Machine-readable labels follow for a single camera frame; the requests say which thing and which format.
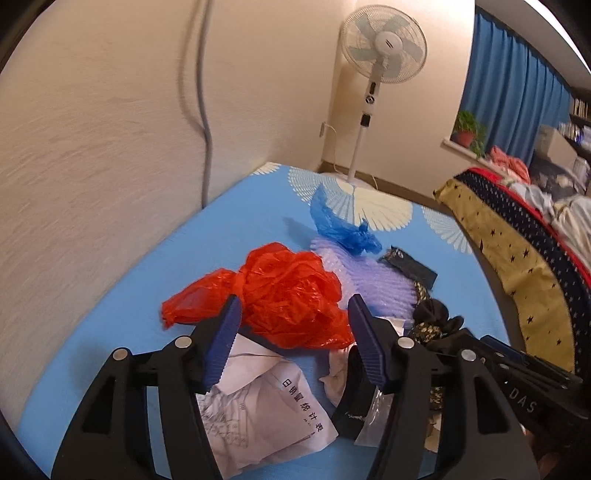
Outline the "red plastic bag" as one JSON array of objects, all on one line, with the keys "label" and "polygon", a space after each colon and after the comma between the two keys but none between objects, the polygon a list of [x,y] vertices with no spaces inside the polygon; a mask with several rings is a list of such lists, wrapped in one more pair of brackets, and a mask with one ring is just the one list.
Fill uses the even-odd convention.
[{"label": "red plastic bag", "polygon": [[342,286],[311,251],[273,242],[249,252],[232,271],[219,268],[161,305],[163,325],[196,324],[214,317],[228,296],[242,302],[242,325],[282,349],[343,349],[353,344]]}]

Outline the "white printed paper sheet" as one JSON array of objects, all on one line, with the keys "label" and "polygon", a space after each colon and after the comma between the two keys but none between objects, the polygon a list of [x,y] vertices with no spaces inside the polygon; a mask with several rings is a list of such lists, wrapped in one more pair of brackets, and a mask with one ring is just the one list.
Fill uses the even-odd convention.
[{"label": "white printed paper sheet", "polygon": [[317,453],[339,436],[301,368],[242,335],[197,403],[224,479]]}]

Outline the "clear plastic wrapper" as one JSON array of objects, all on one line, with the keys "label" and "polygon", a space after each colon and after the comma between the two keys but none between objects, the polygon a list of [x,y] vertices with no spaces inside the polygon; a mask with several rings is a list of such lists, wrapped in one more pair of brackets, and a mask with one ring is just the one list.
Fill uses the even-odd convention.
[{"label": "clear plastic wrapper", "polygon": [[363,421],[363,427],[355,440],[356,446],[377,448],[385,433],[394,395],[376,389],[372,404]]}]

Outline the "white standing fan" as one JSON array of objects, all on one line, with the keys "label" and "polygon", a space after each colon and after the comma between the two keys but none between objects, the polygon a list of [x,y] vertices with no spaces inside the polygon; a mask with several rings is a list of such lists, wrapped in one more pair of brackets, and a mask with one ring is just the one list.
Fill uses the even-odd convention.
[{"label": "white standing fan", "polygon": [[428,43],[419,23],[407,13],[383,4],[366,5],[346,17],[339,30],[342,56],[368,79],[363,106],[347,173],[335,178],[354,187],[370,185],[356,178],[358,159],[384,84],[398,84],[416,77],[425,66]]}]

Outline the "blue curtain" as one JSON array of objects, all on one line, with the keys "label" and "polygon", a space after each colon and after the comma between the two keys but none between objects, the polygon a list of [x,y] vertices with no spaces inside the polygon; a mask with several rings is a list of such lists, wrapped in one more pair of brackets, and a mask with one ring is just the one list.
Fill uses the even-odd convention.
[{"label": "blue curtain", "polygon": [[485,149],[497,146],[528,164],[539,127],[569,119],[571,91],[522,37],[478,7],[460,104],[486,127]]}]

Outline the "blue patterned table mat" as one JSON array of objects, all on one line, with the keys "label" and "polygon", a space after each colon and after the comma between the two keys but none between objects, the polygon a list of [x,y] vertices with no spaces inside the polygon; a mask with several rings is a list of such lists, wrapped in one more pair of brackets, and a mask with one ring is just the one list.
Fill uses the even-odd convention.
[{"label": "blue patterned table mat", "polygon": [[310,202],[324,188],[329,206],[349,222],[367,220],[384,247],[398,247],[435,271],[433,296],[464,318],[477,336],[508,337],[489,281],[456,220],[436,208],[334,177],[269,163],[190,218],[133,267],[64,341],[30,394],[18,439],[44,472],[84,393],[118,347],[153,351],[187,332],[166,326],[163,303],[218,269],[235,272],[245,315],[280,317],[273,307],[309,300],[321,286],[304,282],[301,268],[263,253],[273,243],[291,256],[317,237]]}]

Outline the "potted green plant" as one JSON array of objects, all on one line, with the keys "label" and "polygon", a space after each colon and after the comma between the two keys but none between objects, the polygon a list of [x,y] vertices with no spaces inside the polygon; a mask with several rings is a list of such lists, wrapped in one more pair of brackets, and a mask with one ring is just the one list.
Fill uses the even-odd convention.
[{"label": "potted green plant", "polygon": [[456,117],[451,140],[481,158],[485,156],[486,133],[486,126],[471,112],[461,110]]}]

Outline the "wall socket with plug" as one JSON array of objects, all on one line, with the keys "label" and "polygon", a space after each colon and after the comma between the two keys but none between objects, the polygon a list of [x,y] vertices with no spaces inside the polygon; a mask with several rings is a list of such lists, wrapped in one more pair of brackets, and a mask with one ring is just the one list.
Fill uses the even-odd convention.
[{"label": "wall socket with plug", "polygon": [[320,127],[320,132],[318,133],[318,137],[322,138],[328,132],[332,132],[332,134],[334,134],[335,137],[338,136],[338,132],[337,132],[337,130],[335,130],[334,126],[332,126],[331,124],[329,124],[327,122],[322,122],[321,127]]}]

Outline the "white cardboard box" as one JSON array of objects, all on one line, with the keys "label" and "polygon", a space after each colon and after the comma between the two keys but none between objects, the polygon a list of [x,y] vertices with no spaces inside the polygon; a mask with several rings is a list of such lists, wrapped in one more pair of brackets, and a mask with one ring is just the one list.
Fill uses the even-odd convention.
[{"label": "white cardboard box", "polygon": [[563,135],[557,129],[544,124],[539,126],[534,152],[565,169],[571,169],[577,159],[576,151]]}]

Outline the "pink folded cloth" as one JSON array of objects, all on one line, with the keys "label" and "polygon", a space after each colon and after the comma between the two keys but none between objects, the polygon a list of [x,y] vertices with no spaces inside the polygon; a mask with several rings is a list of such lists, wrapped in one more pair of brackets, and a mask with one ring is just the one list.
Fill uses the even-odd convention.
[{"label": "pink folded cloth", "polygon": [[490,161],[506,175],[525,184],[531,183],[528,166],[520,158],[507,155],[498,146],[493,146],[491,148],[488,157]]}]

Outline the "black floral scrunchie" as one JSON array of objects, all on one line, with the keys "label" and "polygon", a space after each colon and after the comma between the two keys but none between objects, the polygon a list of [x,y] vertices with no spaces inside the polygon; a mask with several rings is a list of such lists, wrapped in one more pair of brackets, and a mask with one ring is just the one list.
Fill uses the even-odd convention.
[{"label": "black floral scrunchie", "polygon": [[430,390],[430,412],[436,416],[443,412],[447,374],[453,365],[449,355],[437,350],[436,343],[457,334],[464,325],[464,318],[461,315],[451,317],[443,302],[430,297],[421,284],[417,283],[416,287],[419,297],[413,312],[414,325],[408,336],[437,360],[438,368],[444,368],[444,373],[436,377]]}]

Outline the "crumpled white tissue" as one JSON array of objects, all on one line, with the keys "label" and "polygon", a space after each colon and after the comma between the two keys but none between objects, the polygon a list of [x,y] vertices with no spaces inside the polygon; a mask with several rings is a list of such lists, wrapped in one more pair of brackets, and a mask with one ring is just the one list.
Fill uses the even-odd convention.
[{"label": "crumpled white tissue", "polygon": [[325,395],[335,407],[342,400],[346,388],[346,377],[348,377],[349,352],[353,345],[348,348],[331,350],[329,352],[329,373],[320,378],[324,384]]}]

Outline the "plaid blue quilt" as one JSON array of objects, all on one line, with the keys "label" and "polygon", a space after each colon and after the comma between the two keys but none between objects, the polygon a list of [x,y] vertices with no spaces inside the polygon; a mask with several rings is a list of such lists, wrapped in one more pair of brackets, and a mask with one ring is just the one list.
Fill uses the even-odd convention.
[{"label": "plaid blue quilt", "polygon": [[553,200],[550,194],[533,184],[525,184],[514,179],[505,179],[501,184],[540,213],[559,239],[576,254],[587,269],[590,269],[589,197],[574,195]]}]

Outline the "purple foam net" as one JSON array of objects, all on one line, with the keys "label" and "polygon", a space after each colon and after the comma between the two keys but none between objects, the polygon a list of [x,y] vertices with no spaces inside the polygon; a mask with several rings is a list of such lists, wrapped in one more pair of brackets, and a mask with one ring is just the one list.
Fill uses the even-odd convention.
[{"label": "purple foam net", "polygon": [[339,244],[322,237],[311,240],[311,251],[322,258],[325,270],[335,273],[342,286],[339,306],[346,309],[349,298],[363,297],[375,316],[411,319],[417,304],[412,280],[369,256],[352,256]]}]

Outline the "star patterned bed sheet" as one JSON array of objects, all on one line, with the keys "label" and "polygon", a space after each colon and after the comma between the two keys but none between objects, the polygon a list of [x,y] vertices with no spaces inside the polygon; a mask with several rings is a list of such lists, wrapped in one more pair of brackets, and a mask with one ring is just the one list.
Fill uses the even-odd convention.
[{"label": "star patterned bed sheet", "polygon": [[526,352],[590,376],[590,272],[541,214],[470,168],[434,192],[453,213],[512,298]]}]

